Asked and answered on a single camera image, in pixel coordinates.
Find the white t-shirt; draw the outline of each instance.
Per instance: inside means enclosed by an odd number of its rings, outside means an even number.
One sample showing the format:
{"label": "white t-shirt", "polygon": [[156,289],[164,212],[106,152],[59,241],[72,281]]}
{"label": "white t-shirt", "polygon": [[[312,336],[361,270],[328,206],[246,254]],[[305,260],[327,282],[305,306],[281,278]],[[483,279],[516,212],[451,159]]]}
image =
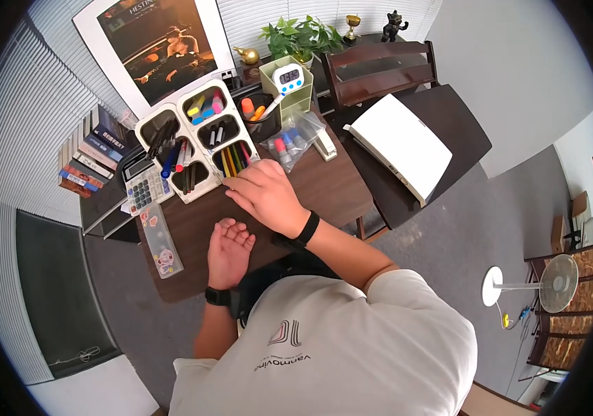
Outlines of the white t-shirt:
{"label": "white t-shirt", "polygon": [[368,296],[292,276],[261,296],[215,359],[177,359],[170,416],[456,415],[477,368],[474,328],[412,270]]}

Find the printed logo on shirt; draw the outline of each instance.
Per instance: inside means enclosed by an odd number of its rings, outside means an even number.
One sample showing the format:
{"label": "printed logo on shirt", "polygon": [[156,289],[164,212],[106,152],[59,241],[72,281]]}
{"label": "printed logo on shirt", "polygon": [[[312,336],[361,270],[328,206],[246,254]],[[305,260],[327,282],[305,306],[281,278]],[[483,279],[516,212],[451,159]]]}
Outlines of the printed logo on shirt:
{"label": "printed logo on shirt", "polygon": [[299,322],[297,320],[292,320],[292,331],[290,332],[289,321],[280,322],[280,327],[268,340],[267,345],[280,344],[286,342],[287,338],[289,338],[292,347],[300,347],[302,343],[298,340],[298,327]]}
{"label": "printed logo on shirt", "polygon": [[281,357],[279,355],[269,355],[268,357],[262,358],[262,362],[254,368],[253,371],[257,371],[262,368],[270,367],[271,365],[292,365],[297,362],[306,361],[311,359],[309,355],[303,353],[294,355],[292,357]]}

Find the poster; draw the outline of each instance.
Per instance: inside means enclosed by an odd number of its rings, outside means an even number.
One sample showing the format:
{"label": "poster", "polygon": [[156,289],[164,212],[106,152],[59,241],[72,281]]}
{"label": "poster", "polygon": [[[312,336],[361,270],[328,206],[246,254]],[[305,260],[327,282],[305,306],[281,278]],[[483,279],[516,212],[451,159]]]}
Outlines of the poster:
{"label": "poster", "polygon": [[73,21],[139,118],[234,68],[215,1],[94,0]]}

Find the bottle cap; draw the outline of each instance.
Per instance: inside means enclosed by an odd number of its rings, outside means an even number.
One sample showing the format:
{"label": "bottle cap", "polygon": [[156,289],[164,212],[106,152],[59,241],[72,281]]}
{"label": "bottle cap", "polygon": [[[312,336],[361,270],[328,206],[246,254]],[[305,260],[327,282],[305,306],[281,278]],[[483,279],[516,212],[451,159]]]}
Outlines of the bottle cap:
{"label": "bottle cap", "polygon": [[282,141],[282,138],[276,138],[273,144],[276,146],[278,153],[285,151],[285,144]]}
{"label": "bottle cap", "polygon": [[254,114],[254,105],[252,105],[252,100],[249,98],[243,98],[241,100],[241,110],[243,110],[243,113],[251,112]]}

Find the white laptop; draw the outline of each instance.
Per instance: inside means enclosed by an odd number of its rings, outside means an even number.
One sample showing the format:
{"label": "white laptop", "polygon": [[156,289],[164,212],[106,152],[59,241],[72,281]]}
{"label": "white laptop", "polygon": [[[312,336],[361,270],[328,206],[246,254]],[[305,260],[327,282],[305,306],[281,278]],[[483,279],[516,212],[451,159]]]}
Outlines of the white laptop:
{"label": "white laptop", "polygon": [[447,146],[391,94],[368,108],[349,131],[424,207],[451,161]]}

